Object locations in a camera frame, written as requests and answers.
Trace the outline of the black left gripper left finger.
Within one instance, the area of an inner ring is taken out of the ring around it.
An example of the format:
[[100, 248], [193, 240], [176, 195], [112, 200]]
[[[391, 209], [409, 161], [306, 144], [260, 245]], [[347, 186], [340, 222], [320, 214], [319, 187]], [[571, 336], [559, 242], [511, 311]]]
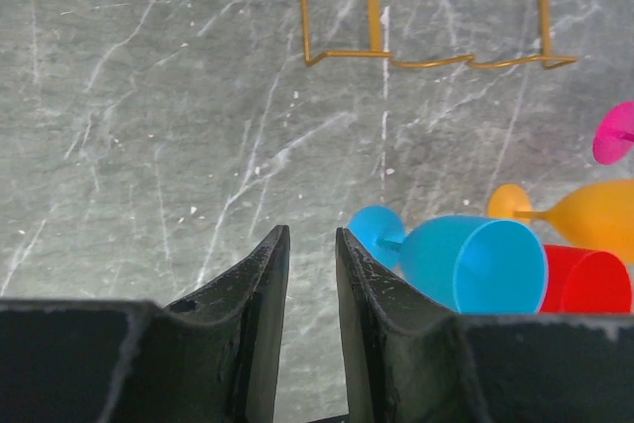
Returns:
[[141, 300], [5, 299], [5, 422], [269, 422], [290, 233], [165, 307]]

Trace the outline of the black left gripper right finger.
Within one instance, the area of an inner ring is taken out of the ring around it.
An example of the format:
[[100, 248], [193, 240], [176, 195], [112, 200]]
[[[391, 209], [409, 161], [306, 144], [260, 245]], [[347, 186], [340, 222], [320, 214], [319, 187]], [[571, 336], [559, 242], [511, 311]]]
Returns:
[[457, 314], [336, 234], [353, 422], [629, 422], [628, 315]]

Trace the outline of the blue wine glass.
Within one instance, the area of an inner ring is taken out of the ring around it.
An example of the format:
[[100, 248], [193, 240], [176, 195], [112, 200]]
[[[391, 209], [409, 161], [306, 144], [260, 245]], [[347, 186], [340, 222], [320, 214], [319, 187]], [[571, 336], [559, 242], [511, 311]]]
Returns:
[[536, 313], [544, 301], [545, 249], [518, 221], [447, 215], [407, 232], [395, 211], [374, 205], [348, 228], [376, 261], [459, 313]]

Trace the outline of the red wine glass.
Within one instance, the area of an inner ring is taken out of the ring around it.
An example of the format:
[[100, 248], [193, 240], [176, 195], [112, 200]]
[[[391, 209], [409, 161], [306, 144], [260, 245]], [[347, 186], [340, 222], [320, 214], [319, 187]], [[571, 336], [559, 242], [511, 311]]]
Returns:
[[548, 286], [541, 313], [629, 313], [633, 291], [626, 265], [604, 252], [545, 246]]

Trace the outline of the orange wine glass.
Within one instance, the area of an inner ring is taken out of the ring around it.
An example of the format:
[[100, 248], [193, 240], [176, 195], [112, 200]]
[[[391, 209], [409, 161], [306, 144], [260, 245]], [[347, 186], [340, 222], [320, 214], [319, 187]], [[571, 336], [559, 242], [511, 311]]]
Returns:
[[526, 225], [549, 223], [572, 245], [616, 255], [633, 264], [633, 181], [617, 179], [583, 186], [546, 211], [533, 209], [521, 186], [506, 183], [489, 198], [486, 215]]

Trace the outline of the pink wine glass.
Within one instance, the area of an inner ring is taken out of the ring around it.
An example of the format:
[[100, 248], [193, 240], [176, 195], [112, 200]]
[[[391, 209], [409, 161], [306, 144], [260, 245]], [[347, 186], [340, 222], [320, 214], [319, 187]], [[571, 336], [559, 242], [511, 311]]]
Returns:
[[592, 144], [594, 159], [612, 164], [623, 159], [633, 148], [633, 102], [613, 107], [602, 119]]

